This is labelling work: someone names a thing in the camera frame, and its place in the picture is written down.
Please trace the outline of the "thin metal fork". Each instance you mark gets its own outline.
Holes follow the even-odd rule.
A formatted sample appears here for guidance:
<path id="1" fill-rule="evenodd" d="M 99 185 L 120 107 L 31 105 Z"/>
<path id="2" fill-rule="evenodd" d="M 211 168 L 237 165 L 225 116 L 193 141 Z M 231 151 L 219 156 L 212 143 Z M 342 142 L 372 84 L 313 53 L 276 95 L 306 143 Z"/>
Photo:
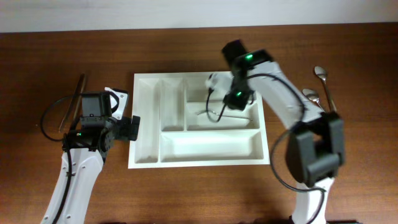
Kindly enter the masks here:
<path id="1" fill-rule="evenodd" d="M 235 118 L 235 119 L 245 119 L 248 121 L 252 121 L 252 118 L 249 117 L 245 117 L 245 116 L 236 116 L 236 115 L 225 115 L 223 113 L 217 113 L 214 110 L 209 110 L 209 109 L 204 109 L 204 110 L 200 110 L 195 112 L 195 114 L 197 116 L 201 115 L 201 114 L 205 114 L 206 117 L 212 122 L 212 123 L 218 123 L 221 118 L 225 117 L 225 118 Z"/>

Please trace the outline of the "metal serving tongs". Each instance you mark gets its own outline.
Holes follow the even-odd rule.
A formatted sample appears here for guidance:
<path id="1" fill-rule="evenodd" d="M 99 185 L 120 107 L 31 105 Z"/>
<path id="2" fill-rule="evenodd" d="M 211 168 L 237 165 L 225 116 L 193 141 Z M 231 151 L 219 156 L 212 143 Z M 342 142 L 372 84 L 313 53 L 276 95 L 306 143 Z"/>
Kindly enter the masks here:
<path id="1" fill-rule="evenodd" d="M 84 73 L 82 73 L 79 77 L 79 81 L 77 83 L 77 86 L 75 88 L 75 91 L 71 97 L 71 100 L 69 102 L 68 108 L 65 112 L 65 114 L 63 115 L 63 118 L 60 122 L 60 125 L 58 127 L 58 131 L 61 133 L 65 127 L 66 122 L 68 121 L 70 114 L 72 112 L 72 109 L 74 107 L 74 105 L 76 104 L 76 101 L 80 95 L 80 93 L 83 92 L 84 86 L 85 86 L 85 82 L 86 82 L 86 75 Z"/>

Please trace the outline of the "large metal spoon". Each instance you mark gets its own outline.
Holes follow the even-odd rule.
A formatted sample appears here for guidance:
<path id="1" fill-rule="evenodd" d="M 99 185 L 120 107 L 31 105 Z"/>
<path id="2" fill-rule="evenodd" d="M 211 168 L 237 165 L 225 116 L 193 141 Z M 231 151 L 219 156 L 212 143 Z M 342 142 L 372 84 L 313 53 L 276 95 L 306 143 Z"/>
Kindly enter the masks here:
<path id="1" fill-rule="evenodd" d="M 302 94 L 310 101 L 318 105 L 323 111 L 325 111 L 324 107 L 320 103 L 320 96 L 317 91 L 309 88 L 304 88 L 302 90 Z"/>
<path id="2" fill-rule="evenodd" d="M 330 108 L 331 111 L 336 112 L 336 105 L 335 102 L 333 100 L 333 97 L 330 93 L 330 90 L 326 84 L 327 78 L 328 78 L 328 74 L 326 72 L 326 70 L 320 66 L 315 66 L 314 67 L 314 74 L 321 80 L 324 91 L 326 93 L 326 98 L 328 100 L 328 106 Z"/>

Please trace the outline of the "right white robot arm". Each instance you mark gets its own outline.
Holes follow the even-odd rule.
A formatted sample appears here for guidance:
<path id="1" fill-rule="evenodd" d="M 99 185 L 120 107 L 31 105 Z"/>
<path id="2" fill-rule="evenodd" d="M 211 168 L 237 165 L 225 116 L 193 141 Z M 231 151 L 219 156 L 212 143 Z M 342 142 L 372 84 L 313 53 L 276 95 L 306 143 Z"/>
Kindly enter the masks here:
<path id="1" fill-rule="evenodd" d="M 328 194 L 345 163 L 342 118 L 336 110 L 326 112 L 309 102 L 264 49 L 248 52 L 240 40 L 234 40 L 221 52 L 232 73 L 224 105 L 242 111 L 258 93 L 285 126 L 270 149 L 269 160 L 276 179 L 297 194 L 289 221 L 326 223 Z M 285 162 L 295 187 L 274 167 L 274 153 L 282 141 L 287 141 Z"/>

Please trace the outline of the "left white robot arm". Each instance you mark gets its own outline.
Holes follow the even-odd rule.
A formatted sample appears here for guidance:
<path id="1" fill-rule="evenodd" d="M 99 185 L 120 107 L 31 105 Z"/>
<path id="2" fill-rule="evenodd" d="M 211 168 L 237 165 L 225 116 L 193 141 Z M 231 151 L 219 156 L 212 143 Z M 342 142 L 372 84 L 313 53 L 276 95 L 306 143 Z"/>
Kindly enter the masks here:
<path id="1" fill-rule="evenodd" d="M 42 223 L 83 223 L 114 141 L 136 141 L 138 137 L 140 117 L 124 115 L 127 91 L 105 88 L 80 97 L 82 114 L 59 139 L 62 165 Z"/>

